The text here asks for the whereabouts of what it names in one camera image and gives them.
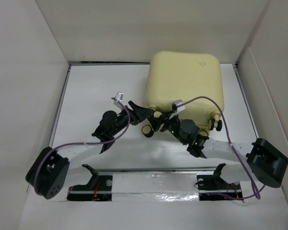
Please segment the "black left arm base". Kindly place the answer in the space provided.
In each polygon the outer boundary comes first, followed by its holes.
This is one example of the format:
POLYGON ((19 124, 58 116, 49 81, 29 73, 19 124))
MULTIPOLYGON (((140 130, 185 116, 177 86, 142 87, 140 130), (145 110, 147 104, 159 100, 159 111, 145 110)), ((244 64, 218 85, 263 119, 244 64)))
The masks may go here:
POLYGON ((88 164, 82 165, 91 173, 86 184, 77 184, 69 187, 66 199, 68 201, 111 201, 113 175, 100 175, 88 164))

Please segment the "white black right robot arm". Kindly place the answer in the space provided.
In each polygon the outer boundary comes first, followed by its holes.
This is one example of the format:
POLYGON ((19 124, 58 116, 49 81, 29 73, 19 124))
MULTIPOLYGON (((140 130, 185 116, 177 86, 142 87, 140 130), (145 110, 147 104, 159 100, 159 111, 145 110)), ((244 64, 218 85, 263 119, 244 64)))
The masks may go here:
POLYGON ((200 133, 199 127, 190 119, 161 115, 148 118, 154 131, 170 132, 187 151, 196 158, 224 159, 234 165, 221 163, 217 166, 212 183, 217 188, 242 181, 256 179, 262 184, 279 188, 288 167, 288 158, 263 138, 253 143, 229 143, 200 133))

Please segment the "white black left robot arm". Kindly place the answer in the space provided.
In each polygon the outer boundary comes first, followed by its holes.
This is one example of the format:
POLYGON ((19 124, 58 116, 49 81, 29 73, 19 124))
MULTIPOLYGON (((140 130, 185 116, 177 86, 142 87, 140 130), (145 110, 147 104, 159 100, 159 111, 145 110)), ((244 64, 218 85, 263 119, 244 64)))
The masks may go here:
POLYGON ((129 101, 124 106, 114 102, 120 113, 109 110, 104 112, 92 138, 84 142, 73 142, 42 149, 29 169, 25 179, 34 188, 37 195, 51 199, 63 188, 68 169, 81 161, 107 151, 121 138, 129 126, 137 125, 154 113, 129 101))

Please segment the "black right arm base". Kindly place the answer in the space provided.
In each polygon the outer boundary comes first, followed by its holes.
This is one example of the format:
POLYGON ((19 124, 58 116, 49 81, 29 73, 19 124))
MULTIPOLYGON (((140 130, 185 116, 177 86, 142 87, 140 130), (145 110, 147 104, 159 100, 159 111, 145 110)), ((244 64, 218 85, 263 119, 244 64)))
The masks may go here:
POLYGON ((213 174, 197 175, 194 187, 199 190, 200 201, 226 201, 242 198, 240 184, 229 184, 220 177, 225 165, 225 163, 219 164, 213 174))

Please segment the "pale yellow hard-shell suitcase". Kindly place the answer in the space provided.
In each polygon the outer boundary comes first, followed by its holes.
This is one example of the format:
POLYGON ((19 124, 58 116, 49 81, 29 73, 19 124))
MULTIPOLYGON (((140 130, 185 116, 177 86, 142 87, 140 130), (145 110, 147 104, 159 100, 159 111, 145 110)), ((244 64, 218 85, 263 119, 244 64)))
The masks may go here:
POLYGON ((150 61, 144 105, 161 113, 172 103, 187 103, 179 118, 190 119, 203 133, 221 131, 224 94, 219 60, 211 54, 171 51, 156 53, 150 61))

